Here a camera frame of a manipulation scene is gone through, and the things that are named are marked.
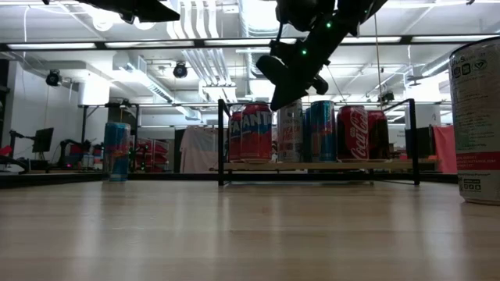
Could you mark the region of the red fabric cover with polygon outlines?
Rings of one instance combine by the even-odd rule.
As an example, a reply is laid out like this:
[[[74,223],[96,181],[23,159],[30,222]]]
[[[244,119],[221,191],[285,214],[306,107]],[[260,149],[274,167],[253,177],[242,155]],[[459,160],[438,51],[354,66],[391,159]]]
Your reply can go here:
[[[433,126],[435,154],[438,170],[444,174],[456,174],[455,132],[453,126]]]

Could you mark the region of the black aluminium rig frame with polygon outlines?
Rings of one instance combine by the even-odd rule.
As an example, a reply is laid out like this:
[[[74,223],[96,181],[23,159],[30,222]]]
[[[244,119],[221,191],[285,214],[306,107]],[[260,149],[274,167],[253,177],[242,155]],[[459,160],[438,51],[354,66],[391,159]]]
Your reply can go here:
[[[0,173],[0,189],[35,187],[65,183],[101,181],[101,173],[49,173],[8,175]],[[229,182],[313,182],[313,181],[414,181],[412,173],[231,173],[212,174],[132,173],[128,180]]]

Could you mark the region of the black beam with light strips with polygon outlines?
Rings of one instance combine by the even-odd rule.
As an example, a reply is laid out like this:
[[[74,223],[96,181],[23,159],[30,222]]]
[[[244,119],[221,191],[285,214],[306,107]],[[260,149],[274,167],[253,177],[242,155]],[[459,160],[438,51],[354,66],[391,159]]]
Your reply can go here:
[[[435,34],[402,36],[362,36],[346,37],[342,46],[365,45],[411,45],[411,44],[468,44],[496,37],[496,34]],[[93,50],[131,50],[131,49],[189,49],[189,48],[266,48],[271,37],[239,38],[196,38],[182,40],[143,40],[143,41],[71,41],[71,42],[21,42],[0,43],[0,52],[71,52]]]

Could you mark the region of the red storage bin rack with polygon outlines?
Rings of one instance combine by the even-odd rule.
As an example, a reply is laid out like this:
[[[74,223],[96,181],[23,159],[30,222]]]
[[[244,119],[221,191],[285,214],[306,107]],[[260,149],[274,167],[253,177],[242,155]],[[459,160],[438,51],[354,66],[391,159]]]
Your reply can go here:
[[[135,155],[136,170],[144,173],[170,171],[170,143],[167,140],[138,138]]]

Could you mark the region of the white fabric cover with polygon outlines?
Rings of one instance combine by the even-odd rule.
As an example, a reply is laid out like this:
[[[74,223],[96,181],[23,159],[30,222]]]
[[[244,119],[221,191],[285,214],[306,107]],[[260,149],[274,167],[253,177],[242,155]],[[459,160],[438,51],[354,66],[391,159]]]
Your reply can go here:
[[[212,173],[218,166],[218,130],[189,126],[180,143],[180,172]]]

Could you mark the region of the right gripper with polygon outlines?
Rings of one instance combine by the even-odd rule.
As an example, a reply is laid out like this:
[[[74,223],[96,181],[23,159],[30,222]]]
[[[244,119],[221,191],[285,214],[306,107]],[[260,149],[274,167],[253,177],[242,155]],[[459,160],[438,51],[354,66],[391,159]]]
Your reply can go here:
[[[270,53],[256,66],[275,86],[270,109],[277,111],[306,96],[309,88],[325,94],[328,83],[320,76],[323,66],[341,43],[340,27],[315,27],[309,35],[293,44],[272,40]]]

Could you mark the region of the red Coca-Cola can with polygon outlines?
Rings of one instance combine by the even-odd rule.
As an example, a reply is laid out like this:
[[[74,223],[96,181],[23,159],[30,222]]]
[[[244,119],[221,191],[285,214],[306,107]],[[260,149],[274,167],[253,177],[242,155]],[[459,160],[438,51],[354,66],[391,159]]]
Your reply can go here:
[[[337,158],[340,161],[369,159],[368,113],[362,105],[346,105],[337,114]]]

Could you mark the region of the wooden shelf with black frame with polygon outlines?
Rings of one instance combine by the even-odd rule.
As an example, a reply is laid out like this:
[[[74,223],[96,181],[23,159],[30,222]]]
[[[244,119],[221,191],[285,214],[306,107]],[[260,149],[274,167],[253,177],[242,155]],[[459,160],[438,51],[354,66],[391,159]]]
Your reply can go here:
[[[416,103],[406,99],[399,103],[410,107],[412,136],[411,157],[403,160],[366,160],[361,162],[285,162],[285,163],[231,163],[223,153],[223,117],[230,116],[232,103],[223,99],[217,102],[218,109],[218,166],[217,183],[225,187],[233,182],[277,182],[277,181],[389,181],[407,180],[417,186],[422,180],[429,180],[427,170],[437,166],[434,159],[418,157],[416,131]]]

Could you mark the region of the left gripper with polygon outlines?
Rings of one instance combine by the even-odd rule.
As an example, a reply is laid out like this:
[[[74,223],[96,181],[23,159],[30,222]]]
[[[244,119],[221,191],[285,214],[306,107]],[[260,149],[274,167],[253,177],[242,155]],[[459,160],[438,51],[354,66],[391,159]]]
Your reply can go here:
[[[130,6],[120,7],[119,0],[77,0],[90,13],[95,23],[116,23],[122,20],[132,24],[135,16],[141,23],[173,22],[180,14],[159,0],[134,0],[134,12]]]

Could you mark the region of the red soda can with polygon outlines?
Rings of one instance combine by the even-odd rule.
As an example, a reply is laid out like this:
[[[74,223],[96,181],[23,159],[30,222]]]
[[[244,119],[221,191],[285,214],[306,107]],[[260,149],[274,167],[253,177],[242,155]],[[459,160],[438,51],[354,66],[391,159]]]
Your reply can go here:
[[[368,111],[370,159],[389,159],[388,119],[381,110]]]

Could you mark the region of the white Celsius can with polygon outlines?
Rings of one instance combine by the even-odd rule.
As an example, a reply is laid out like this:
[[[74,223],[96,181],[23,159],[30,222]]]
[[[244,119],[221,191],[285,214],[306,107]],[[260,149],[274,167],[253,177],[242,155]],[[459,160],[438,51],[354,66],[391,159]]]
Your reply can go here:
[[[280,162],[300,162],[302,160],[302,117],[302,101],[300,99],[277,112],[277,149]]]
[[[500,205],[500,36],[457,48],[448,70],[460,196]]]

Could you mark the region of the black high table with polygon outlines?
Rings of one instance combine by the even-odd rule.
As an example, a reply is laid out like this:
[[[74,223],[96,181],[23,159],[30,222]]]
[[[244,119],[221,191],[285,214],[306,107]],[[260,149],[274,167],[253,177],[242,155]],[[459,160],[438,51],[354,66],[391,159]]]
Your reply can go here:
[[[130,103],[123,99],[121,102],[110,101],[103,105],[78,105],[83,109],[81,122],[81,140],[91,140],[96,138],[98,143],[104,141],[104,128],[107,122],[129,123],[131,126],[131,140],[134,145],[130,153],[130,171],[137,169],[136,157],[138,145],[138,128],[141,125],[141,106],[137,103]]]

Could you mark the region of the black computer monitor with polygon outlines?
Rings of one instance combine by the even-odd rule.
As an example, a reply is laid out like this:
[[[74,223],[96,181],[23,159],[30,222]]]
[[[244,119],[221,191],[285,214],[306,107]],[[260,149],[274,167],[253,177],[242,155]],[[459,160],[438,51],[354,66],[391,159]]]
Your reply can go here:
[[[416,135],[418,157],[428,158],[429,156],[434,155],[435,143],[432,129],[429,126],[416,128]],[[405,149],[407,156],[411,158],[413,156],[413,134],[411,130],[405,130]]]
[[[34,136],[33,153],[44,153],[50,151],[54,128],[37,130]]]

